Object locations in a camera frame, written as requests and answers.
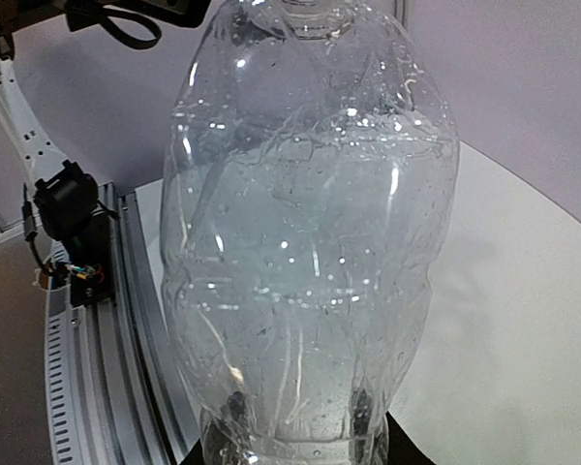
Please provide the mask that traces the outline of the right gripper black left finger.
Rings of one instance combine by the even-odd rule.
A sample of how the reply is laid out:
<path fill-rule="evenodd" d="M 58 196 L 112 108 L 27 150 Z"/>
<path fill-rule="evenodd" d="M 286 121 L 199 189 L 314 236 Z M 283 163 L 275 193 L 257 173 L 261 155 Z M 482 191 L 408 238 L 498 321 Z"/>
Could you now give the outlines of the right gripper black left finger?
<path fill-rule="evenodd" d="M 180 462 L 180 465 L 204 465 L 204 456 L 202 448 L 202 430 L 197 426 L 193 431 L 187 435 L 187 445 L 189 451 L 185 458 Z"/>

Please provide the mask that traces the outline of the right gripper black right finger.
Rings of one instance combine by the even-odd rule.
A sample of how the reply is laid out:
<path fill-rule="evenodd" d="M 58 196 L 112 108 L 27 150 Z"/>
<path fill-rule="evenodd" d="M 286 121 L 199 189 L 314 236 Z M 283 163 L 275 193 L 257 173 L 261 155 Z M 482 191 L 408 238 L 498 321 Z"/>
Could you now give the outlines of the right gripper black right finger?
<path fill-rule="evenodd" d="M 431 465 L 425 455 L 407 435 L 391 413 L 386 414 L 388 425 L 388 465 Z"/>

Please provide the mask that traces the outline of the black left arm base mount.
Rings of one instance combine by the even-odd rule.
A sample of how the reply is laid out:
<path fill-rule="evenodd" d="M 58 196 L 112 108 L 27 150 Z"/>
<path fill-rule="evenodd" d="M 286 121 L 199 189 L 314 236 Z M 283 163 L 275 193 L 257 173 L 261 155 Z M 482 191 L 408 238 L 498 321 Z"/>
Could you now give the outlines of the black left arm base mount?
<path fill-rule="evenodd" d="M 23 188 L 24 239 L 48 287 L 67 287 L 74 307 L 114 297 L 110 233 L 118 214 L 101 201 L 96 180 L 78 163 L 66 160 L 60 172 L 37 180 L 34 188 L 32 197 Z M 63 247 L 62 258 L 41 257 L 36 217 L 44 232 Z"/>

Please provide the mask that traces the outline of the clear plastic bottle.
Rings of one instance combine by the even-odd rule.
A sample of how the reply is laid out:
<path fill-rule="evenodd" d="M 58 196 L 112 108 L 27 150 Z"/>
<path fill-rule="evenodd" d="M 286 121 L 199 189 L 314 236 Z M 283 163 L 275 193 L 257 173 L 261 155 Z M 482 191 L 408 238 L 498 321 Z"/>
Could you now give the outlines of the clear plastic bottle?
<path fill-rule="evenodd" d="M 171 118 L 161 294 L 207 464 L 383 464 L 460 144 L 370 1 L 227 1 Z"/>

